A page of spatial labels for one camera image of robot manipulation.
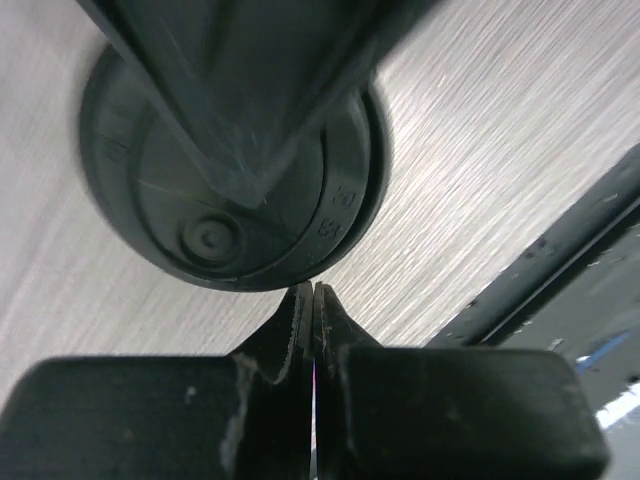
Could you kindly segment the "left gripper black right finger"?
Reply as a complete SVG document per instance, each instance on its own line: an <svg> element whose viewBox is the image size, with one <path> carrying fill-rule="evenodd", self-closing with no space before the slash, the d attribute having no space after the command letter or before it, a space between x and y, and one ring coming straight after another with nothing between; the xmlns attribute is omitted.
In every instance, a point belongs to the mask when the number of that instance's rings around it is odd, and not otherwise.
<svg viewBox="0 0 640 480"><path fill-rule="evenodd" d="M327 284L313 300L322 479L597 479L610 450L543 350L386 347Z"/></svg>

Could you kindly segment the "black plastic cup lid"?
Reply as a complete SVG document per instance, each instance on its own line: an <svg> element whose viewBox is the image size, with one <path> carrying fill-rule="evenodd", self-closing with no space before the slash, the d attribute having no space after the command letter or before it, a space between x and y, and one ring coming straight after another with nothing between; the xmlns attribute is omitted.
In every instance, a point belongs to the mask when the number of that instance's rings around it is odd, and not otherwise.
<svg viewBox="0 0 640 480"><path fill-rule="evenodd" d="M367 85L305 139L254 209L211 189L112 47L98 56L78 115L80 165L113 230L190 284L264 292L321 274L365 236L390 176L388 122Z"/></svg>

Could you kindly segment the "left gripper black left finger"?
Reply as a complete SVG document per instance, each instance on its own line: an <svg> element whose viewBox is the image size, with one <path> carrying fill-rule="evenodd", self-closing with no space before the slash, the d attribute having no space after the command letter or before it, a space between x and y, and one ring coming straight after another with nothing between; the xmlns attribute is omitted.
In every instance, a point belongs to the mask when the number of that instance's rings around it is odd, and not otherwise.
<svg viewBox="0 0 640 480"><path fill-rule="evenodd" d="M1 414L5 479L306 479L313 288L224 356L59 357Z"/></svg>

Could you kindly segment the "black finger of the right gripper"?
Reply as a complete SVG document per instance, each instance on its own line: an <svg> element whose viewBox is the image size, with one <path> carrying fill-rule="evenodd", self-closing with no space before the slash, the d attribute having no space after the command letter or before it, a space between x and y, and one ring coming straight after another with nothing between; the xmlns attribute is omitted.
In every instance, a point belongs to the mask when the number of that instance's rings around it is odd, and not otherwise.
<svg viewBox="0 0 640 480"><path fill-rule="evenodd" d="M85 1L209 185L260 204L432 1Z"/></svg>

